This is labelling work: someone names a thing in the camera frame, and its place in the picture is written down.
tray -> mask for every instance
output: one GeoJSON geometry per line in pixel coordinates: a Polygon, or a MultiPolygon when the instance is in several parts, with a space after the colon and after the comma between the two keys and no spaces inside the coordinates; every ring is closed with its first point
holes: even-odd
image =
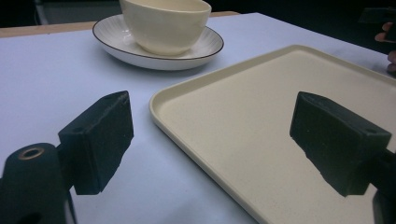
{"type": "Polygon", "coordinates": [[[342,197],[290,138],[298,91],[396,133],[394,79],[304,46],[182,82],[149,106],[154,122],[260,223],[374,223],[375,187],[342,197]]]}

